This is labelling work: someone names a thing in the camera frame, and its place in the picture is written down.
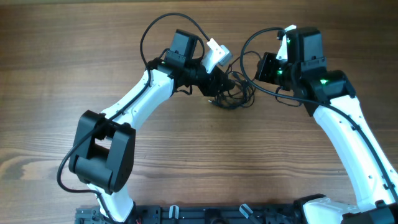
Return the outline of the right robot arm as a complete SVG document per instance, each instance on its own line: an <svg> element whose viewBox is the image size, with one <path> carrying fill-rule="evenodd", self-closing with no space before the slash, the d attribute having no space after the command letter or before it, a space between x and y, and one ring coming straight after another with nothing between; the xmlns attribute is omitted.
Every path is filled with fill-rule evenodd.
<svg viewBox="0 0 398 224"><path fill-rule="evenodd" d="M317 194L294 202L300 223L396 223L397 172L383 153L344 72L328 70L320 31L278 29L279 51L259 61L256 82L277 85L276 98L292 99L324 130L354 189L356 204Z"/></svg>

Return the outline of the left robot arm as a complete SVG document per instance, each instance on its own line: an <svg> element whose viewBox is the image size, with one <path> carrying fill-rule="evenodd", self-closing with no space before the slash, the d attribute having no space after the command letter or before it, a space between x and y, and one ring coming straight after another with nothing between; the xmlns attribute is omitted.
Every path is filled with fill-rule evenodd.
<svg viewBox="0 0 398 224"><path fill-rule="evenodd" d="M68 168L99 202L95 218L105 223L133 223L135 203L125 186L134 163L136 132L152 112L182 87L197 86L205 96L234 87L220 67L231 52L214 39L176 30L172 45L147 63L139 81L101 113L80 117Z"/></svg>

